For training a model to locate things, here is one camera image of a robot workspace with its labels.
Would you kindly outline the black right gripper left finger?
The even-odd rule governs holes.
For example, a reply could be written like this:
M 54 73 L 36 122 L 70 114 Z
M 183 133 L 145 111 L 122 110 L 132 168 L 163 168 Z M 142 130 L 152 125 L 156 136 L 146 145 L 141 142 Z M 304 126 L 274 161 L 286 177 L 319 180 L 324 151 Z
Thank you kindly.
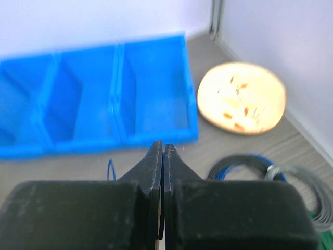
M 116 181 L 27 181 L 1 207 L 1 249 L 157 249 L 162 143 Z

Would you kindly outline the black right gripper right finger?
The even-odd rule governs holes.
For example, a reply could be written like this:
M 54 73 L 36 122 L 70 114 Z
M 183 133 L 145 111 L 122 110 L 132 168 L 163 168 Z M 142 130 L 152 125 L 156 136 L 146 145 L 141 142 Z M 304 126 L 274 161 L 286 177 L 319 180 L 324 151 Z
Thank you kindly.
M 283 181 L 200 178 L 165 147 L 166 249 L 318 249 L 298 191 Z

